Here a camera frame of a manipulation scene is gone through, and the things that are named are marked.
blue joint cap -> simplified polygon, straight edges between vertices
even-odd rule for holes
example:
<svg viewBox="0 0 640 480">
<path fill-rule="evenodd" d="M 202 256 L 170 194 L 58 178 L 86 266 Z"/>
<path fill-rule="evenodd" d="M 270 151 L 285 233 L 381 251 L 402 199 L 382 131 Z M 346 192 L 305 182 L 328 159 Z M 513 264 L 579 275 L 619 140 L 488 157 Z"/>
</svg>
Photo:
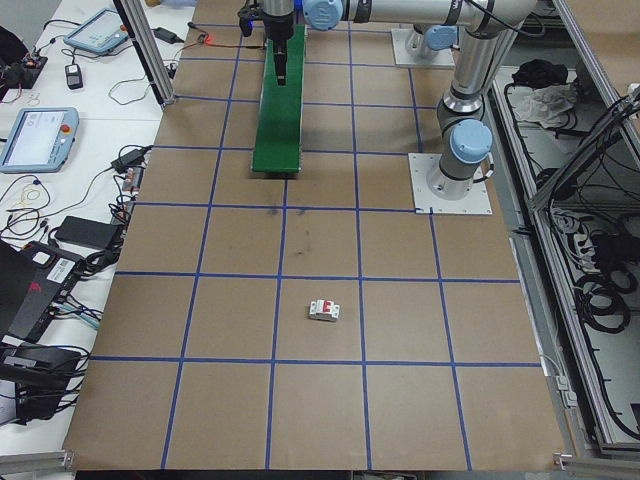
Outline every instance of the blue joint cap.
<svg viewBox="0 0 640 480">
<path fill-rule="evenodd" d="M 482 162 L 491 151 L 493 134 L 481 121 L 467 119 L 453 128 L 450 143 L 458 160 L 474 165 Z"/>
<path fill-rule="evenodd" d="M 316 30 L 331 30 L 342 18 L 342 0 L 303 0 L 304 18 Z"/>
<path fill-rule="evenodd" d="M 425 38 L 431 50 L 451 48 L 458 40 L 458 27 L 437 25 L 427 30 Z"/>
</svg>

green conveyor belt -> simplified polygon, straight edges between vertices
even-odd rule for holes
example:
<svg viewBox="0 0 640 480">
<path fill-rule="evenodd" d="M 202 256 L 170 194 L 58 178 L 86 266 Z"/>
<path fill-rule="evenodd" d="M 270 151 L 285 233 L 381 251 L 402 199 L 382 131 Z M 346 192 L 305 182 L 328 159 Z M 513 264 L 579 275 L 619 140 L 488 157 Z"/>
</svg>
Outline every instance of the green conveyor belt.
<svg viewBox="0 0 640 480">
<path fill-rule="evenodd" d="M 256 145 L 251 165 L 254 172 L 297 173 L 300 171 L 302 83 L 306 40 L 305 26 L 297 25 L 293 38 L 287 44 L 287 84 L 283 86 L 279 86 L 276 82 L 273 44 L 269 41 Z"/>
</svg>

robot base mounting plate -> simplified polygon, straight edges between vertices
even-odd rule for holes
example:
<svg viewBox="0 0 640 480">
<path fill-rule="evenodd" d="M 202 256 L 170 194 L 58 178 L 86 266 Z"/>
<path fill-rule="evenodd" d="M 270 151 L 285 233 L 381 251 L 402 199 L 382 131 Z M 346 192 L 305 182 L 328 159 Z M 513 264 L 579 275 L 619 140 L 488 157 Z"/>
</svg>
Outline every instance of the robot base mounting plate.
<svg viewBox="0 0 640 480">
<path fill-rule="evenodd" d="M 435 195 L 427 185 L 427 175 L 439 161 L 440 154 L 410 153 L 409 168 L 413 187 L 413 204 L 420 214 L 491 215 L 491 202 L 484 183 L 473 186 L 461 200 L 445 200 Z M 476 176 L 481 177 L 480 169 Z"/>
<path fill-rule="evenodd" d="M 453 54 L 451 49 L 440 50 L 433 58 L 421 58 L 411 55 L 405 43 L 411 34 L 410 28 L 392 28 L 391 38 L 393 39 L 393 53 L 396 65 L 399 67 L 423 67 L 438 70 L 453 70 Z"/>
</svg>

white cloth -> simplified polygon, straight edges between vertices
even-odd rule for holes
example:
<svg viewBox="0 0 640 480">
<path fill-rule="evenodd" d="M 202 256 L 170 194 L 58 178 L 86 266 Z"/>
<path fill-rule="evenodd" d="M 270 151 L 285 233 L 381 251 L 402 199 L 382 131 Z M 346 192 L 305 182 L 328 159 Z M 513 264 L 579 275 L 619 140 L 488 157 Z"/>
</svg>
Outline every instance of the white cloth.
<svg viewBox="0 0 640 480">
<path fill-rule="evenodd" d="M 514 109 L 522 122 L 537 122 L 544 128 L 560 127 L 566 123 L 567 112 L 576 104 L 578 96 L 571 85 L 553 85 L 534 90 Z"/>
</svg>

white circuit breaker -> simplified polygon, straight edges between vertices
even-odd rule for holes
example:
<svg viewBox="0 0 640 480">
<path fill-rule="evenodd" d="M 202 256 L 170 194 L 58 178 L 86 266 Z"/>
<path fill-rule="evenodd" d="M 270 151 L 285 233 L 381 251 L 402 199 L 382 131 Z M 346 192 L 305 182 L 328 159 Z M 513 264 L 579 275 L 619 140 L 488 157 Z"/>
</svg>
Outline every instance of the white circuit breaker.
<svg viewBox="0 0 640 480">
<path fill-rule="evenodd" d="M 324 320 L 326 322 L 336 322 L 340 316 L 340 305 L 331 300 L 318 299 L 311 302 L 309 307 L 309 318 L 312 320 Z"/>
</svg>

